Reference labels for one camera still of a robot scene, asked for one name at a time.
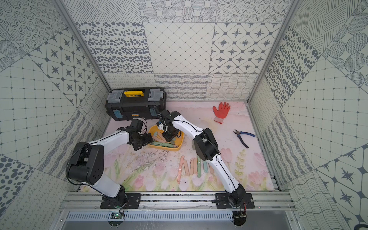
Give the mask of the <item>long coral fruit knife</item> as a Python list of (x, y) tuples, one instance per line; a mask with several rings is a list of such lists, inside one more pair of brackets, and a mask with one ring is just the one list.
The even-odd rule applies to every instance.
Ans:
[(181, 181), (181, 175), (182, 175), (182, 167), (183, 167), (183, 164), (184, 164), (184, 155), (181, 156), (180, 158), (180, 162), (179, 162), (179, 168), (178, 168), (178, 173), (177, 173), (177, 183), (180, 184), (180, 181)]

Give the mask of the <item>green folding fruit knife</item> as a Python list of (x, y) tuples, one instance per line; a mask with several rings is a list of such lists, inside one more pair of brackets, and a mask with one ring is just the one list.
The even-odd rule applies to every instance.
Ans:
[(197, 177), (200, 178), (201, 177), (201, 160), (199, 157), (197, 157)]

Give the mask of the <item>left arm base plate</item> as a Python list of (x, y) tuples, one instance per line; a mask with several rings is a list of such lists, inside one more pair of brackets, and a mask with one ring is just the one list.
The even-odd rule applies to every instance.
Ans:
[(100, 209), (138, 209), (141, 196), (142, 194), (140, 193), (124, 193), (114, 198), (102, 195)]

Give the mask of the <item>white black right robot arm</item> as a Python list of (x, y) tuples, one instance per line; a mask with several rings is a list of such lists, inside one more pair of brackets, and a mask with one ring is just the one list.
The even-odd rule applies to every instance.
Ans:
[(197, 156), (211, 166), (222, 182), (229, 202), (233, 207), (238, 208), (246, 195), (246, 190), (224, 163), (211, 129), (192, 124), (177, 111), (159, 111), (158, 108), (155, 108), (155, 111), (159, 118), (157, 127), (163, 131), (165, 140), (172, 141), (180, 132), (191, 138)]

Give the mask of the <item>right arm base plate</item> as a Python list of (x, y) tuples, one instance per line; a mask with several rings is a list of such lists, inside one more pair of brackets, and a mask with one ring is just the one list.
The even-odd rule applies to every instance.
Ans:
[(245, 193), (242, 199), (233, 198), (228, 193), (216, 193), (215, 199), (211, 201), (218, 209), (254, 209), (254, 199), (252, 194)]

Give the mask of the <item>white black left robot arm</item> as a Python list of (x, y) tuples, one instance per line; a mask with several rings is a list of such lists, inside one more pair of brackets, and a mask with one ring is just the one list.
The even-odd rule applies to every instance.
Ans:
[(129, 126), (120, 127), (113, 134), (91, 142), (79, 142), (66, 165), (66, 177), (75, 185), (90, 186), (108, 198), (125, 197), (125, 189), (104, 173), (104, 156), (112, 150), (131, 145), (135, 151), (153, 142), (146, 133), (147, 124), (133, 119)]

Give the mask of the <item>teal folding fruit knife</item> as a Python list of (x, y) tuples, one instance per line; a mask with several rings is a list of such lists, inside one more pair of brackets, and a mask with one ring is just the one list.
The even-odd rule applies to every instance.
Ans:
[(209, 172), (208, 164), (207, 164), (206, 161), (203, 161), (203, 169), (204, 169), (204, 172), (205, 173), (208, 173)]

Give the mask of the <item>yellow plastic storage tray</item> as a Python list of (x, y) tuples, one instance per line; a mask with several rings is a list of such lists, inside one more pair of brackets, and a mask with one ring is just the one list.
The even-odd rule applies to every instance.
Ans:
[(183, 132), (180, 131), (171, 141), (166, 141), (163, 135), (164, 131), (157, 126), (152, 126), (149, 133), (153, 138), (153, 142), (149, 144), (149, 147), (167, 151), (179, 151), (181, 149), (184, 140)]

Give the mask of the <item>pink folding fruit knife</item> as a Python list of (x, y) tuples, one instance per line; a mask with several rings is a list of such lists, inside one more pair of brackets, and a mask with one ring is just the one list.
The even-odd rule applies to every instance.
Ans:
[(188, 167), (187, 160), (183, 161), (183, 165), (184, 165), (184, 169), (185, 169), (185, 176), (189, 176), (190, 172), (189, 172), (189, 167)]

